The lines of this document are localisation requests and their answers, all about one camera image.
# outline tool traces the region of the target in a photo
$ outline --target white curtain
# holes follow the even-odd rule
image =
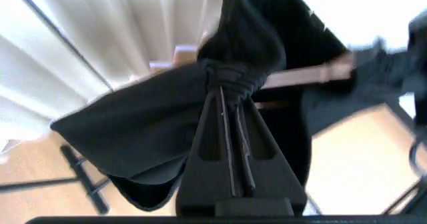
[[[427,7],[427,0],[305,1],[346,45],[381,36],[391,49],[406,46],[409,20]],[[51,120],[149,75],[150,63],[171,63],[177,47],[216,28],[221,4],[0,0],[0,152],[2,140],[35,138]]]

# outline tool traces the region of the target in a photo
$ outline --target black cloth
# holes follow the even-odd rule
[[[260,113],[304,186],[310,136],[383,102],[386,95],[371,99],[372,87],[401,93],[405,76],[419,70],[417,51],[391,56],[379,48],[359,53],[359,67],[349,81],[257,91],[273,71],[319,65],[346,51],[301,0],[224,0],[218,31],[195,63],[110,93],[51,128],[108,175],[131,203],[151,211],[179,185],[211,88],[224,87],[231,110],[253,94],[284,99],[287,107]]]

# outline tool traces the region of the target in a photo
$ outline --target black pole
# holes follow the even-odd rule
[[[6,185],[0,185],[0,193],[10,193],[14,191],[22,191],[22,190],[28,190],[32,188],[38,188],[38,187],[50,187],[52,185],[60,185],[65,183],[78,182],[78,181],[79,179],[77,178],[65,178],[65,179],[56,179],[56,180],[48,180],[48,181],[33,181],[33,182],[6,184]]]

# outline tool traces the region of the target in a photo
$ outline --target floor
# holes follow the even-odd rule
[[[408,164],[413,136],[386,106],[357,113],[313,138],[306,189],[324,214],[379,214],[418,180]],[[58,134],[50,133],[10,150],[8,162],[0,165],[0,183],[73,176],[59,152],[62,143]],[[86,168],[93,181],[102,178],[95,167]],[[129,204],[113,185],[102,194],[110,205],[109,215],[175,213],[173,199],[147,213]],[[79,183],[2,193],[0,210],[0,223],[24,223],[38,216],[96,215]]]

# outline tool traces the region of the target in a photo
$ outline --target black garment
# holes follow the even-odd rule
[[[108,175],[136,207],[158,209],[179,185],[212,87],[224,87],[233,109],[271,72],[319,65],[345,51],[301,0],[224,0],[218,31],[201,48],[197,62],[110,93],[51,128]],[[405,74],[418,68],[410,57],[375,54],[359,58],[370,64],[361,64],[350,81],[255,94],[254,99],[290,102],[288,107],[260,113],[303,186],[310,168],[310,135],[382,102],[359,97],[373,86],[398,89]],[[382,78],[390,70],[395,74],[403,61],[411,61],[408,65],[413,68]],[[393,68],[383,70],[389,64]]]

